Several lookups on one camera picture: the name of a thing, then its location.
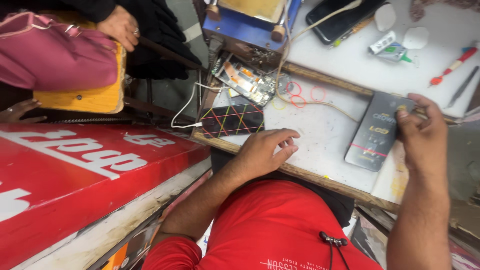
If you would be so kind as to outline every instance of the white charging cable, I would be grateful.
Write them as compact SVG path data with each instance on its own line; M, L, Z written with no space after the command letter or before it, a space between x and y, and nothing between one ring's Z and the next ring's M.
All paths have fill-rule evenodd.
M195 89L196 89L196 86L199 86L199 87L205 87L207 89L211 89L211 90L221 90L221 89L227 89L227 88L230 88L229 86L226 86L226 87L209 87L209 86L204 86L198 82L195 82L193 84L193 88L192 88L192 95L190 96L190 99L188 100L187 104L185 104L185 106L183 106L183 108L181 108L181 110L173 117L172 119L172 123L171 123L171 127L177 127L177 128L186 128L186 127L192 127L192 126L202 126L202 122L198 122L198 123L195 123L195 124L191 124L191 125L186 125L186 126L178 126L178 125L173 125L173 122L175 121L175 118L188 106L188 104L190 104L190 102L192 101L193 99L193 96L195 95Z

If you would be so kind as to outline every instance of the phone screen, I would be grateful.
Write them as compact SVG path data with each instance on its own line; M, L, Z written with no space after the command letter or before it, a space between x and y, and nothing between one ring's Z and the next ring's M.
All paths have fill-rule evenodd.
M308 13L306 17L307 23L312 25L328 14L345 7L352 1L353 0L324 0ZM383 2L385 2L385 0L363 0L360 6L333 16L314 27L313 30L324 44L332 44L368 15L375 12Z

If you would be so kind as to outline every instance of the white work surface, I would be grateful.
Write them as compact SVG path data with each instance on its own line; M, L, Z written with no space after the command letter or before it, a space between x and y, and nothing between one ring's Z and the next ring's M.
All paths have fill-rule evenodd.
M357 120L361 119L370 102L360 96L336 86L319 83L298 75L292 81L302 88L300 94L306 101L312 101L310 90L323 86L326 91L324 101L331 102L348 112ZM297 94L295 87L292 93ZM217 95L213 107L230 105L227 91ZM322 99L322 91L314 90L313 97ZM274 98L275 107L281 109L285 103ZM316 173L339 183L370 193L378 176L377 172L351 165L344 161L345 153L353 139L358 123L346 115L326 105L308 104L303 109L287 104L283 110L274 108L271 102L264 107L265 129L291 128L300 133L295 139L299 150L287 160L288 164ZM242 145L249 135L224 136L221 139Z
M305 0L294 22L293 35L308 26L305 17L319 2ZM480 13L437 3L427 6L425 16L414 23L409 16L411 2L391 1L397 16L391 30L396 33L397 42L402 43L409 28L423 26L428 29L427 46L407 52L411 59L418 56L419 68L413 63L390 63L368 54L367 47L386 34L377 30L375 22L330 50L313 31L308 31L292 44L287 61L377 91L401 95L419 93L433 99L440 107L446 107L473 68L480 65L480 53L447 75L440 85L427 88L429 81L458 59L463 47L471 46L474 40L480 41ZM480 72L477 72L463 95L452 108L444 109L444 113L463 117L479 79Z

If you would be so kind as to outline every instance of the red screwdriver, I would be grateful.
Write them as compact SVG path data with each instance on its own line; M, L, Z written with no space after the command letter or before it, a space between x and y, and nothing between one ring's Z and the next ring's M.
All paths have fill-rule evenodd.
M442 82L442 80L444 79L445 75L454 71L457 67L461 66L465 62L465 60L470 58L470 56L474 55L478 51L477 47L469 48L460 58L458 58L455 62L453 62L453 64L451 66L449 66L441 76L435 77L432 80L430 80L430 86L428 86L428 87L439 85Z

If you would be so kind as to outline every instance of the glue tube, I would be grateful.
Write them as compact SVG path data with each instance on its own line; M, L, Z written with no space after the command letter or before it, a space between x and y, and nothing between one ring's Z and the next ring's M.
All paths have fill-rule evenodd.
M412 63L412 59L407 57L407 48L396 42L390 44L387 48L375 54L375 56L395 63L401 60Z

